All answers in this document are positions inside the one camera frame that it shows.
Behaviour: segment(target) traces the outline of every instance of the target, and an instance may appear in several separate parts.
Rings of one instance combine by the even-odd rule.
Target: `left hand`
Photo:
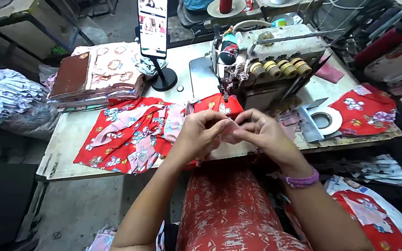
[[[211,128],[206,129],[206,123],[216,122]],[[178,139],[171,148],[168,157],[172,157],[187,164],[202,153],[210,142],[222,132],[230,121],[226,115],[212,110],[199,111],[185,118],[184,125],[178,135]]]

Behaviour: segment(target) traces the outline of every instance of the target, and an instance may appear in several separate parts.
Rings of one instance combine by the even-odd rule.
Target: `red thread spool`
[[[353,57],[353,59],[355,60],[356,66],[361,68],[366,67],[368,64],[388,53],[401,43],[402,32],[400,32],[397,28],[392,28],[367,48],[360,51],[356,56]]]
[[[221,14],[227,14],[232,11],[232,0],[220,0]]]

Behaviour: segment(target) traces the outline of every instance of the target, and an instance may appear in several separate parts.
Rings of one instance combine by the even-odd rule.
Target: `white table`
[[[205,83],[202,86],[192,87],[190,80],[188,63],[193,59],[203,57],[208,51],[209,42],[169,49],[167,56],[168,67],[173,69],[178,76],[176,87],[181,85],[184,87],[184,90],[177,92],[175,87],[166,92],[157,92],[150,88],[145,91],[144,96],[161,98],[166,102],[184,103],[192,100],[193,97],[204,98],[218,93],[218,83]],[[325,97],[324,95],[327,95],[329,99],[322,104],[322,106],[327,106],[359,84],[336,56],[333,55],[329,59],[329,62],[335,68],[344,72],[345,76],[337,84],[313,76],[310,83],[298,93],[298,96],[304,102],[323,98]],[[89,131],[94,126],[99,113],[100,111],[98,110],[62,114],[37,170],[37,174],[49,181],[122,175],[123,173],[100,170],[72,163],[84,144]],[[401,131],[394,125],[382,134],[358,138],[336,137],[314,143],[307,143],[303,135],[297,133],[295,143],[304,152],[329,151],[340,148],[362,147],[401,135]],[[255,152],[256,148],[248,142],[241,142],[236,145],[222,143],[218,149],[212,152],[212,159],[246,156]],[[157,161],[154,167],[158,167],[161,162],[161,160]]]

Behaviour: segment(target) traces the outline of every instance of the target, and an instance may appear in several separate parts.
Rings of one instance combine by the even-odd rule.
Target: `red printed fabric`
[[[342,115],[342,134],[379,134],[395,121],[395,101],[368,83],[347,92],[330,107]]]
[[[332,195],[333,199],[338,201],[340,205],[343,207],[343,209],[350,214],[351,218],[355,221],[357,221],[359,224],[360,222],[358,221],[356,215],[351,207],[347,204],[345,201],[344,197],[349,198],[352,201],[355,201],[357,203],[363,204],[366,208],[369,208],[371,210],[377,210],[380,211],[381,213],[386,214],[387,212],[379,206],[372,197],[359,193],[359,192],[354,192],[354,191],[338,191],[335,192]],[[395,226],[395,224],[392,222],[390,218],[385,218],[384,219],[389,227],[391,228],[391,231],[393,233],[390,233],[386,231],[382,226],[377,226],[374,224],[370,225],[362,225],[360,224],[362,230],[366,234],[366,236],[369,238],[371,241],[374,250],[376,251],[388,251],[388,250],[395,250],[399,251],[402,250],[402,234],[399,231],[398,227]]]
[[[233,119],[243,112],[243,108],[240,103],[238,103],[237,96],[229,96],[229,99],[226,102],[221,93],[214,94],[198,101],[195,103],[194,108],[195,112],[203,110],[218,111],[225,114],[227,117],[232,117]]]
[[[97,118],[96,124],[89,132],[88,138],[80,149],[74,163],[80,163],[92,168],[105,169],[108,171],[123,172],[123,173],[143,173],[152,167],[157,158],[164,158],[168,151],[171,149],[171,144],[162,137],[162,134],[152,135],[152,143],[156,155],[147,163],[143,170],[134,170],[131,168],[130,162],[127,157],[134,151],[135,142],[146,138],[148,135],[153,134],[158,129],[163,128],[164,120],[159,118],[157,107],[148,109],[144,116],[139,118],[134,126],[122,129],[116,133],[111,133],[108,136],[111,141],[105,145],[97,147],[92,146],[94,138],[110,123],[116,121],[120,112],[132,110],[140,106],[151,105],[166,105],[170,106],[171,103],[163,102],[158,98],[144,98],[140,97],[137,100],[119,101],[117,99],[110,99],[108,108],[102,110]]]
[[[310,249],[283,232],[250,170],[198,168],[188,183],[176,250]]]

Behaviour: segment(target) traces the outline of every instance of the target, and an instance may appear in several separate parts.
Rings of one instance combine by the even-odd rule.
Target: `hand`
[[[236,138],[254,144],[281,168],[305,165],[309,167],[302,153],[275,119],[256,109],[250,109],[240,113],[235,122],[239,124],[245,119],[251,119],[252,122],[244,123],[240,130],[235,130],[233,134]]]
[[[177,158],[181,164],[189,163],[205,153],[207,146],[229,125],[226,115],[212,110],[199,111],[188,115],[184,120],[178,139],[168,156]]]

